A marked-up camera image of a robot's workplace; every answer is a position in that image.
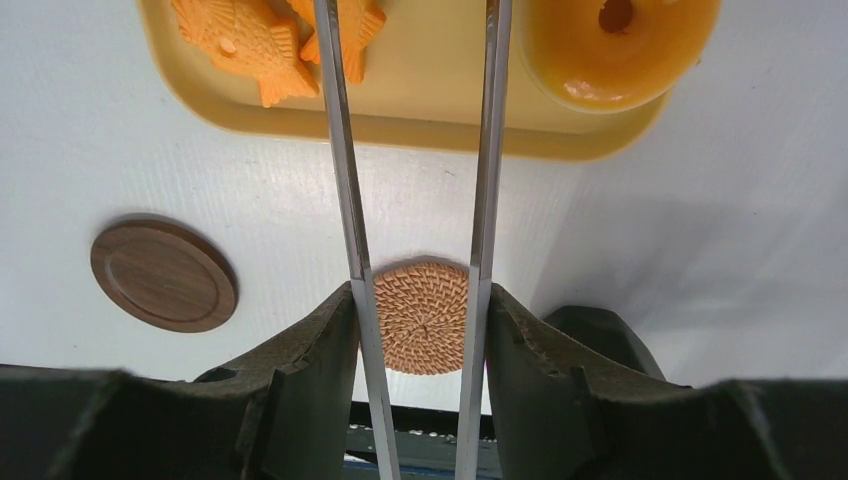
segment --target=brown wooden coaster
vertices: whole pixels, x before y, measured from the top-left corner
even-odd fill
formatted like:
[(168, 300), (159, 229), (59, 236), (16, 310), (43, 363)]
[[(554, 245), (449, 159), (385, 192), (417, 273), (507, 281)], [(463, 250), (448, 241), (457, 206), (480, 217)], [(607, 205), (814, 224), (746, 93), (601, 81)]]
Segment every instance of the brown wooden coaster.
[(462, 368), (466, 272), (419, 263), (377, 276), (374, 288), (388, 368), (415, 375)]
[(119, 307), (174, 332), (211, 330), (230, 318), (238, 300), (223, 255), (197, 235), (158, 220), (103, 231), (91, 247), (91, 269)]

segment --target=yellow tray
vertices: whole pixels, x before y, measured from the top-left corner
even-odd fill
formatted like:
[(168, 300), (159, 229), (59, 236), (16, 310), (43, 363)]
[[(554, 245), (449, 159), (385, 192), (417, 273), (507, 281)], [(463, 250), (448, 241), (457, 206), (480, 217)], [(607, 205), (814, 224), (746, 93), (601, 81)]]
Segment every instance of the yellow tray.
[[(295, 16), (285, 0), (278, 13)], [(259, 105), (252, 78), (215, 69), (177, 29), (170, 0), (139, 0), (153, 57), (174, 94), (198, 116), (229, 130), (327, 139), (324, 100)], [(349, 85), (354, 140), (476, 152), (483, 88), (485, 0), (382, 0), (388, 20), (367, 50), (365, 80)], [(301, 22), (305, 41), (311, 28)], [(591, 115), (560, 106), (525, 72), (513, 31), (504, 153), (591, 160), (615, 153), (653, 124), (668, 94), (634, 110)], [(317, 74), (320, 69), (313, 66)]]

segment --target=white tabletop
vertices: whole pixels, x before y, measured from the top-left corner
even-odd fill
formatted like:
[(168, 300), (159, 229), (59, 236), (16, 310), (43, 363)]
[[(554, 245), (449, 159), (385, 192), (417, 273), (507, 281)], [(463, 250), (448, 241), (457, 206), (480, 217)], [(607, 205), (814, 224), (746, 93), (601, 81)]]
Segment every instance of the white tabletop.
[[(537, 315), (616, 311), (672, 381), (846, 376), (846, 26), (841, 0), (725, 2), (703, 62), (633, 148), (505, 159), (495, 281)], [(153, 66), (134, 2), (5, 2), (0, 66), (0, 363), (191, 379), (345, 281), (328, 145), (196, 118)], [(474, 156), (357, 154), (378, 268), (467, 263)], [(91, 243), (136, 212), (226, 254), (241, 290), (228, 323), (171, 333), (103, 294)], [(394, 403), (457, 408), (458, 373), (389, 382)]]

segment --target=round woven trivet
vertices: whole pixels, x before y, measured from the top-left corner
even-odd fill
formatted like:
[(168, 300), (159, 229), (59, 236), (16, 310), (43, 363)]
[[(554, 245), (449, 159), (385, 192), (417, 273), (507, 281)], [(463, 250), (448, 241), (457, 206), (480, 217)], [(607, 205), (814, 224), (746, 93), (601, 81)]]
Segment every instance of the round woven trivet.
[(379, 275), (374, 286), (388, 368), (414, 375), (462, 368), (466, 272), (418, 263)]

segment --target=fish-shaped object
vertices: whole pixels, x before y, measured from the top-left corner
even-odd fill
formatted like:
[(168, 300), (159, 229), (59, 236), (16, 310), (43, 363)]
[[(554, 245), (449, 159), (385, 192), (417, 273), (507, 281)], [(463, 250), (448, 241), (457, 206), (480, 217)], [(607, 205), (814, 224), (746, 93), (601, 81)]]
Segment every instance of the fish-shaped object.
[[(315, 28), (313, 0), (288, 0), (298, 15)], [(342, 44), (342, 66), (350, 83), (362, 83), (365, 78), (365, 47), (386, 23), (386, 14), (374, 0), (338, 0), (339, 37)], [(300, 51), (300, 58), (318, 63), (318, 36), (312, 34)]]
[(298, 58), (297, 23), (267, 0), (172, 0), (180, 34), (212, 65), (259, 84), (263, 107), (287, 97), (315, 97), (318, 84)]

